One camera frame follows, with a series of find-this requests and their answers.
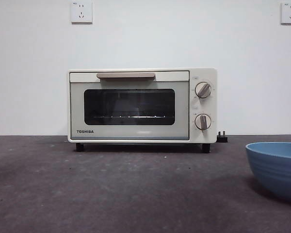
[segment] bowl rim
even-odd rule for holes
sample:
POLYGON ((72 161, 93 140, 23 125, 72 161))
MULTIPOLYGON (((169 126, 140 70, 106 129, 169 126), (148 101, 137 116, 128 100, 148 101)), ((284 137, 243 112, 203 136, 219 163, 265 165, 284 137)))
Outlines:
POLYGON ((259 150, 254 150, 252 148, 249 148, 250 145, 254 145, 254 144, 291 144, 291 142, 254 142, 254 143, 249 143, 246 145, 246 149, 247 150, 250 150, 250 151, 253 151, 255 153, 259 153, 259 154, 266 154, 266 155, 270 155, 270 156, 275 156, 275 157, 278 157, 278 158, 289 158, 291 159, 291 156, 285 156, 285 155, 278 155, 278 154, 273 154, 273 153, 267 153, 267 152, 262 152, 262 151, 259 151, 259 150))

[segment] timer dial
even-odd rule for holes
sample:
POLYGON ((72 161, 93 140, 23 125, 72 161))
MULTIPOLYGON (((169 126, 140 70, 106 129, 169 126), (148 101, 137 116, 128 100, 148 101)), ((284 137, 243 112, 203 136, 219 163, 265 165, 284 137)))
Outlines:
POLYGON ((195 87, 195 93, 198 97, 204 99, 210 96, 211 94, 211 86, 208 83, 199 83, 195 87))
POLYGON ((200 114, 195 118, 195 125, 200 130, 206 130, 211 125, 211 118, 206 114, 200 114))

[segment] plug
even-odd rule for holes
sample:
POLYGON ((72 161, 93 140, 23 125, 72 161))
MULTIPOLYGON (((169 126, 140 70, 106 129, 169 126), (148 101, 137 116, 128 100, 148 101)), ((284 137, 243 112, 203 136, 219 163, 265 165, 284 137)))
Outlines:
POLYGON ((219 131, 219 134, 217 136, 217 142, 219 143, 227 143, 227 137, 225 136, 225 131, 223 131, 223 136, 221 136, 221 131, 219 131))

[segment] oven door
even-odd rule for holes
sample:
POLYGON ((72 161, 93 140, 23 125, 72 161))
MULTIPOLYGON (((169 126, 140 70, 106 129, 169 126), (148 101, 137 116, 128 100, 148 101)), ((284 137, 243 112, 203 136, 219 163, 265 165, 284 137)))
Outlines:
POLYGON ((70 73, 72 140, 189 140, 189 72, 70 73))

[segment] ceramic bowl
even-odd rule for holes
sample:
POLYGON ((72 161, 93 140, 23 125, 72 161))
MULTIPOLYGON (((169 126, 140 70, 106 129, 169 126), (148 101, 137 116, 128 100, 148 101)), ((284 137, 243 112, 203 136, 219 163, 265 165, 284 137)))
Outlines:
POLYGON ((246 145, 251 170, 276 196, 291 201, 291 143, 257 142, 246 145))

